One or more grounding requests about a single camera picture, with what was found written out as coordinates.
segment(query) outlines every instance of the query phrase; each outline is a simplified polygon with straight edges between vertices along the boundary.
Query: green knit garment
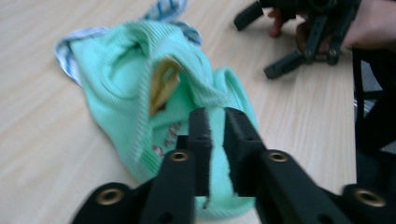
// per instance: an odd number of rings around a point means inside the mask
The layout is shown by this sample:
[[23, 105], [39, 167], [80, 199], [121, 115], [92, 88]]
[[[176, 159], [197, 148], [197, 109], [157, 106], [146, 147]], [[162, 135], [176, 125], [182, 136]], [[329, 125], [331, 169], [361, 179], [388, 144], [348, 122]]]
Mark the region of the green knit garment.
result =
[[[253, 207], [252, 198], [234, 196], [222, 147], [224, 107], [244, 111], [257, 127], [252, 106], [237, 75], [228, 67], [212, 71], [201, 50], [174, 25], [134, 21], [106, 34], [72, 43], [82, 86], [94, 120], [109, 136], [123, 164], [140, 183], [154, 177], [163, 154], [175, 149], [177, 134], [188, 134], [192, 110], [206, 107], [212, 132], [211, 202], [197, 197], [203, 219], [234, 217]], [[182, 67], [179, 84], [164, 110], [149, 115], [153, 70], [163, 58]]]

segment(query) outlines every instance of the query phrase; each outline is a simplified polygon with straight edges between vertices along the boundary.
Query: brass grommet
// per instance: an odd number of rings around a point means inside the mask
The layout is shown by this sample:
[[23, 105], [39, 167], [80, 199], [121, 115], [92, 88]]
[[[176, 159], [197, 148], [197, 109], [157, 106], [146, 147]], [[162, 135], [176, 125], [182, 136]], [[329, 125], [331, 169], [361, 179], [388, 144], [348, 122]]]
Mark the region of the brass grommet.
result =
[[189, 155], [187, 155], [184, 152], [174, 152], [171, 155], [171, 160], [172, 161], [186, 161], [189, 159]]
[[111, 205], [121, 201], [124, 192], [120, 189], [105, 189], [96, 196], [96, 202], [102, 205]]
[[372, 207], [383, 207], [387, 202], [378, 194], [367, 189], [356, 189], [354, 196], [361, 202]]
[[272, 152], [268, 155], [268, 157], [272, 161], [287, 161], [288, 160], [288, 157], [285, 154], [279, 153], [279, 152]]

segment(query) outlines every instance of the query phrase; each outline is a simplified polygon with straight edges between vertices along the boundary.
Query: table surface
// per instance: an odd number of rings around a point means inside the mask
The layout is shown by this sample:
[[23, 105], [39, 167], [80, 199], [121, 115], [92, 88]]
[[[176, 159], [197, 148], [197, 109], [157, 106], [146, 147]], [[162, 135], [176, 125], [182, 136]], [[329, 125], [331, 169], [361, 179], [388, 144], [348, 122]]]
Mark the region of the table surface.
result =
[[[90, 116], [82, 88], [64, 74], [54, 45], [81, 28], [141, 17], [153, 1], [10, 1], [0, 7], [0, 223], [67, 223], [87, 194], [136, 182]], [[190, 0], [180, 17], [202, 34], [213, 68], [230, 66], [253, 104], [269, 148], [289, 152], [316, 183], [339, 193], [354, 183], [351, 56], [301, 66], [276, 80], [262, 68], [296, 48], [290, 22], [279, 38], [261, 17], [243, 32], [234, 16], [251, 1]], [[254, 210], [217, 222], [259, 223]]]

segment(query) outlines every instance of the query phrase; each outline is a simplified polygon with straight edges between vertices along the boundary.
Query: black chair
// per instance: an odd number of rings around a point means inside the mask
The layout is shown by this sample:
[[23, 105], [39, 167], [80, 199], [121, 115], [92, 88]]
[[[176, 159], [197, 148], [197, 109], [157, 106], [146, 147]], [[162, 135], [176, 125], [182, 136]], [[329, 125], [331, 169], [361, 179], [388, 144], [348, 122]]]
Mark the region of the black chair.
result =
[[[364, 91], [362, 61], [370, 64], [382, 91]], [[353, 49], [353, 73], [358, 183], [377, 187], [396, 199], [396, 155], [381, 150], [396, 141], [396, 54], [382, 49]], [[375, 100], [366, 116], [364, 100]]]

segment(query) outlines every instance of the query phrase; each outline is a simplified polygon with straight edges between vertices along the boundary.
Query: human hand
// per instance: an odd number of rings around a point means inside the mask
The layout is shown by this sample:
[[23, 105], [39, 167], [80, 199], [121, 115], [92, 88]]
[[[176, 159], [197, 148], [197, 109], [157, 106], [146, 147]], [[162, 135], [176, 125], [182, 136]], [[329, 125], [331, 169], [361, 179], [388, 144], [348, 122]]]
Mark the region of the human hand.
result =
[[[361, 0], [355, 20], [351, 23], [344, 38], [342, 47], [360, 49], [391, 49], [396, 51], [396, 2], [389, 0]], [[279, 9], [269, 12], [274, 18], [271, 37], [278, 37], [281, 28], [287, 21], [282, 19]], [[299, 49], [304, 49], [311, 30], [310, 23], [305, 21], [297, 26], [296, 42]], [[332, 40], [327, 35], [322, 40], [319, 51], [326, 51]]]

